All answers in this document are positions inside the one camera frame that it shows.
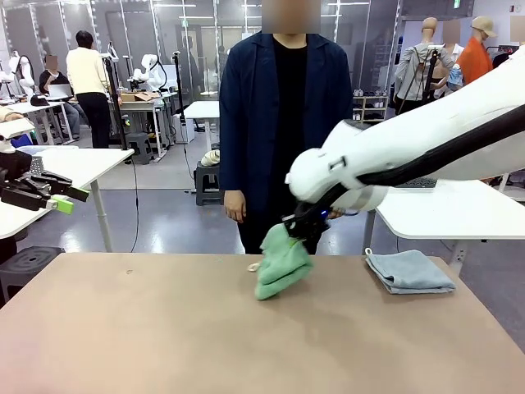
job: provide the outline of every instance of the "orange garment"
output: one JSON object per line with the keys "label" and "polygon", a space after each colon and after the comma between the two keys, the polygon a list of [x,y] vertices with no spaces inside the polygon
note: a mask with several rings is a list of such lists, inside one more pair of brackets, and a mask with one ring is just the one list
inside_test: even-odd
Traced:
{"label": "orange garment", "polygon": [[493,68],[492,60],[485,47],[473,37],[459,56],[458,64],[463,72],[466,85],[492,71]]}

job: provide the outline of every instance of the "human hand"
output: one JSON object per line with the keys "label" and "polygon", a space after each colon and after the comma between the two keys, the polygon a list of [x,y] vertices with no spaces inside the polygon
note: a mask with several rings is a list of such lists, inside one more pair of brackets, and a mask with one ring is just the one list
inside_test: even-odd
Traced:
{"label": "human hand", "polygon": [[326,219],[328,219],[328,220],[338,219],[338,218],[341,218],[344,215],[345,215],[345,210],[344,209],[334,208],[328,214],[328,217]]}
{"label": "human hand", "polygon": [[226,215],[238,223],[246,217],[246,199],[240,190],[227,190],[224,194],[224,208]]}
{"label": "human hand", "polygon": [[6,121],[15,121],[16,119],[23,119],[23,118],[24,118],[24,115],[22,115],[21,113],[14,112],[6,116]]}

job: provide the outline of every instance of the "gray stool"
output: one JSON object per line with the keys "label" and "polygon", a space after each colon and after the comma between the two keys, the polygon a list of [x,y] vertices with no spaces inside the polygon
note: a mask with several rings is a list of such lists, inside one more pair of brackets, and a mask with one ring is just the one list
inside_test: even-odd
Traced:
{"label": "gray stool", "polygon": [[153,160],[153,151],[146,133],[126,134],[126,142],[128,143],[128,148],[135,150],[133,157],[139,163],[146,165],[149,164],[150,160]]}
{"label": "gray stool", "polygon": [[204,205],[204,201],[224,204],[224,192],[219,190],[219,166],[205,167],[197,162],[195,170],[196,204]]}
{"label": "gray stool", "polygon": [[[65,250],[62,248],[31,246],[0,264],[0,284],[2,284],[5,302],[8,302],[60,253],[64,252]],[[10,287],[15,287],[15,291],[9,291]]]}

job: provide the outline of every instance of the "brown tabletop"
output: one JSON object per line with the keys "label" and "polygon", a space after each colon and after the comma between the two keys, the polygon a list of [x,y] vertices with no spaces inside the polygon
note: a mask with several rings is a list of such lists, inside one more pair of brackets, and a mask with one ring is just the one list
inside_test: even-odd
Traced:
{"label": "brown tabletop", "polygon": [[361,257],[316,257],[263,302],[257,260],[62,254],[0,310],[0,392],[525,392],[525,355],[439,259],[454,294],[389,295]]}

